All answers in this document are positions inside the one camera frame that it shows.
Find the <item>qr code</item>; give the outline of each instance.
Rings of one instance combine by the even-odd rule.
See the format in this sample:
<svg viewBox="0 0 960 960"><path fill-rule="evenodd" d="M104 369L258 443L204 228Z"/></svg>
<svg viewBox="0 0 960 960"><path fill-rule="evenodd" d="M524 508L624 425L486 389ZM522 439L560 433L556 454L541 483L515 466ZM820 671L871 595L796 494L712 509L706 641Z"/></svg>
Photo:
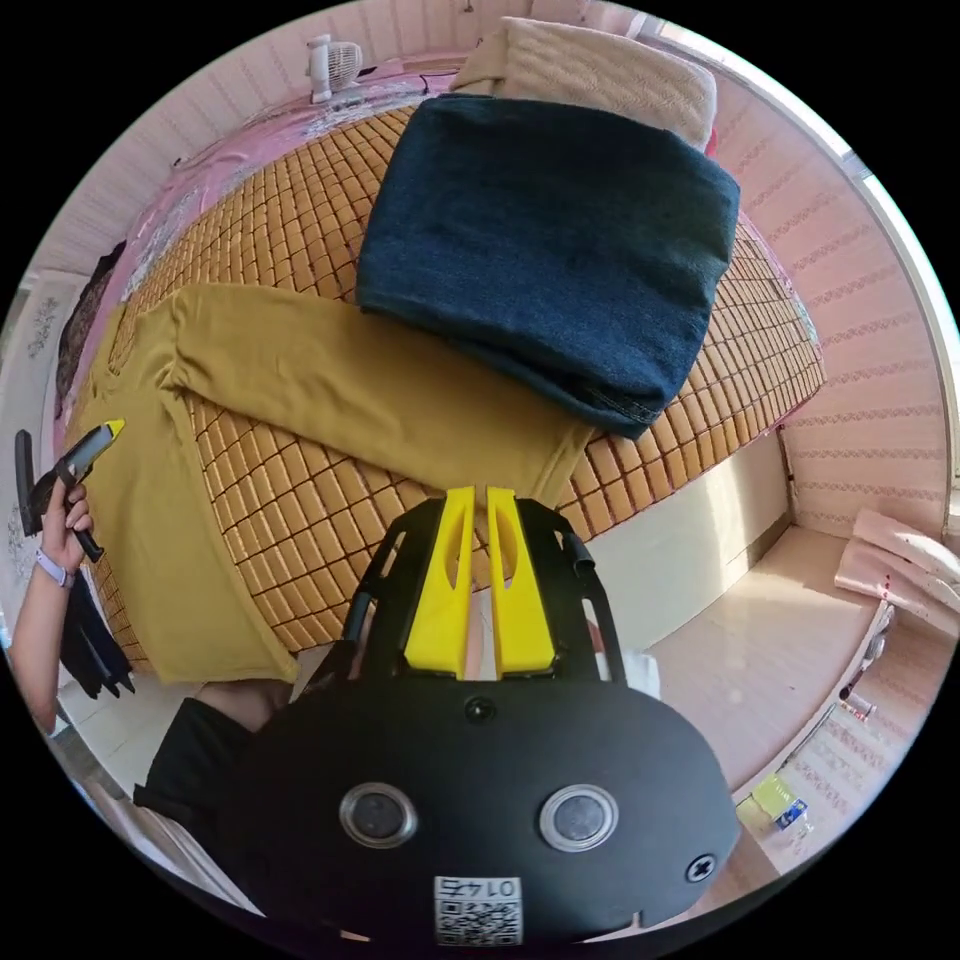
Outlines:
<svg viewBox="0 0 960 960"><path fill-rule="evenodd" d="M523 943L523 901L515 877L437 877L434 903L441 946L512 947Z"/></svg>

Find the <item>wristband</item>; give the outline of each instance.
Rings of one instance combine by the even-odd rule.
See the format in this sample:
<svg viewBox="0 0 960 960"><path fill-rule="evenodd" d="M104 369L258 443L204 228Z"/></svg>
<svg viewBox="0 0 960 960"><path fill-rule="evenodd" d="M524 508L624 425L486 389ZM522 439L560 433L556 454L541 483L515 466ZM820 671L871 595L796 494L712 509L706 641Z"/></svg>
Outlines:
<svg viewBox="0 0 960 960"><path fill-rule="evenodd" d="M37 566L48 573L57 582L57 586L69 590L75 579L72 573L67 573L59 564L54 563L42 550L37 551Z"/></svg>

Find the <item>white fan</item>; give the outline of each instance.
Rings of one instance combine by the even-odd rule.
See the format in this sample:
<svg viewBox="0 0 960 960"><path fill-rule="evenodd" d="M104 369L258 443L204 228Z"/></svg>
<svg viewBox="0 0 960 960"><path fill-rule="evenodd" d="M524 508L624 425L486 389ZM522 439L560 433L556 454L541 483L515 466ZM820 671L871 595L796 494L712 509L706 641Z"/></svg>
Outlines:
<svg viewBox="0 0 960 960"><path fill-rule="evenodd" d="M346 40L331 41L330 34L307 41L310 61L307 76L310 78L311 103L329 100L338 90L352 86L363 66L363 51L356 43Z"/></svg>

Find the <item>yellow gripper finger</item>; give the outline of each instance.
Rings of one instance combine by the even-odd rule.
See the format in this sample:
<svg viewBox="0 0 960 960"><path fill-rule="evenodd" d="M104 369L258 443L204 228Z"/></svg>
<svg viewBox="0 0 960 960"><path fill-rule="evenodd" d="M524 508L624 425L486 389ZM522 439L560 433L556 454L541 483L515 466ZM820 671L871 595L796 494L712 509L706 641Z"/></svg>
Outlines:
<svg viewBox="0 0 960 960"><path fill-rule="evenodd" d="M489 487L487 513L497 679L543 673L555 650L513 491Z"/></svg>
<svg viewBox="0 0 960 960"><path fill-rule="evenodd" d="M473 487L448 490L404 648L414 670L464 677L473 578Z"/></svg>

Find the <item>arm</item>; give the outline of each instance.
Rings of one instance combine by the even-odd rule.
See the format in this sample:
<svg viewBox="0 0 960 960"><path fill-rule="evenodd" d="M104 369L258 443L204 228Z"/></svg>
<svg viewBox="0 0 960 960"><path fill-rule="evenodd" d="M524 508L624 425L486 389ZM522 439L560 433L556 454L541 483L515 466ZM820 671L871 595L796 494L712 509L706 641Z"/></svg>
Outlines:
<svg viewBox="0 0 960 960"><path fill-rule="evenodd" d="M71 531L92 530L86 491L77 485L65 496L61 480L54 484L43 518L40 549L58 566L76 575L83 550ZM33 568L10 647L10 665L34 719L52 733L57 718L60 640L69 591L39 566Z"/></svg>

